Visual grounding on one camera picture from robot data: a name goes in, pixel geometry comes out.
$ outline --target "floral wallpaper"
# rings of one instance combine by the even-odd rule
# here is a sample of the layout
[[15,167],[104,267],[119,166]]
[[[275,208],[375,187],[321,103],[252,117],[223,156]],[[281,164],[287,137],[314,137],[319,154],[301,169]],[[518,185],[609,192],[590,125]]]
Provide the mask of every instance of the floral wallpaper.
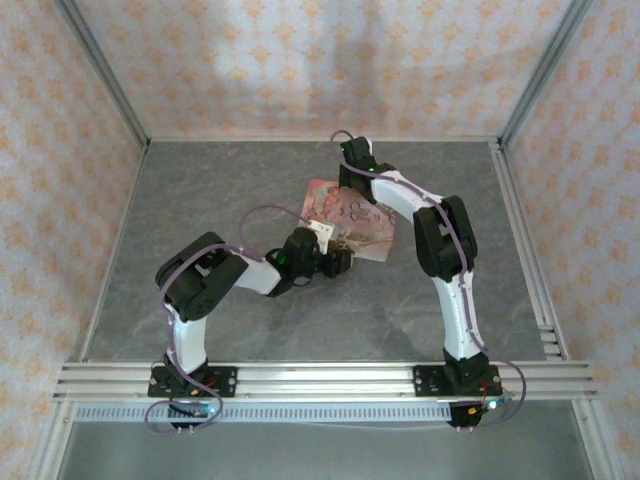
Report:
[[0,478],[25,478],[140,150],[53,1],[0,9]]
[[152,137],[425,138],[498,134],[570,0],[78,4]]
[[571,354],[640,478],[640,3],[596,0],[509,160]]

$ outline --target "white connector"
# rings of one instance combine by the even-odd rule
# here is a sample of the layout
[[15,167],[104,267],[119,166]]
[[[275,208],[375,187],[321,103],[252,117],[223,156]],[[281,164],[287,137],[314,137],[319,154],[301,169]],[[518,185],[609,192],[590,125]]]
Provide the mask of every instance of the white connector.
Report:
[[316,222],[315,220],[310,220],[309,225],[306,226],[309,230],[313,230],[316,232],[318,236],[318,246],[320,247],[320,252],[323,255],[327,254],[329,250],[329,240],[331,240],[331,235],[333,235],[333,230],[336,228],[334,225]]

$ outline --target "enclosure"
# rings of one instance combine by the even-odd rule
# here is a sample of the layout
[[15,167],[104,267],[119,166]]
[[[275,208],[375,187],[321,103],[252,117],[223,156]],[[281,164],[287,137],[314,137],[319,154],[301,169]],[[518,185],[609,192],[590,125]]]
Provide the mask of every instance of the enclosure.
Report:
[[[7,478],[635,478],[639,14],[605,0],[5,6]],[[313,179],[338,181],[338,129],[464,200],[479,330],[525,371],[522,410],[468,435],[443,427],[446,399],[416,401],[411,369],[442,361],[443,313],[398,218],[384,262],[273,299],[232,289],[205,344],[245,396],[193,439],[151,436],[149,368],[169,334],[156,271],[207,231],[239,244],[256,205],[300,212]],[[297,222],[257,212],[247,241],[264,254]]]

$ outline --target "gray marble floor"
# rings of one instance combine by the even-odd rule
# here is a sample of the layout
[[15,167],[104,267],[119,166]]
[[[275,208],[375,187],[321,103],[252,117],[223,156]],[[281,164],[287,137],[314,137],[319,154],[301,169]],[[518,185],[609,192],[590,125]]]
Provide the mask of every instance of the gray marble floor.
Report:
[[[377,143],[374,153],[427,190],[462,197],[478,242],[474,297],[487,345],[544,358],[488,145]],[[159,359],[168,332],[158,267],[206,231],[237,243],[239,220],[255,205],[299,211],[313,178],[338,178],[327,143],[152,143],[89,357]],[[296,222],[256,213],[246,236],[266,252]],[[436,290],[417,263],[412,226],[399,221],[386,263],[356,260],[343,276],[319,275],[276,299],[233,289],[210,316],[206,345],[212,361],[413,361],[441,360],[443,339]]]

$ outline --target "gray surface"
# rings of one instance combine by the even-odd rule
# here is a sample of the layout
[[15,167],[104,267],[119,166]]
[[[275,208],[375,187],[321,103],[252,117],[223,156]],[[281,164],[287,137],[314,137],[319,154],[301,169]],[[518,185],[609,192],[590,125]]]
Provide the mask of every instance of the gray surface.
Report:
[[504,425],[471,435],[218,424],[157,437],[141,424],[83,423],[73,426],[69,445],[61,480],[592,478],[570,402],[527,403]]
[[[491,348],[518,360],[544,359],[515,242],[484,143],[377,143],[378,161],[410,180],[465,201],[479,256],[474,297]],[[167,345],[155,272],[202,233],[238,242],[251,207],[299,211],[313,178],[336,179],[328,144],[309,142],[153,143],[145,159],[92,359],[156,359]],[[256,213],[246,235],[261,252],[281,246],[296,220]],[[420,269],[413,227],[396,225],[386,264],[356,260],[334,280],[271,299],[233,289],[210,317],[212,361],[441,360],[444,327],[437,293]]]

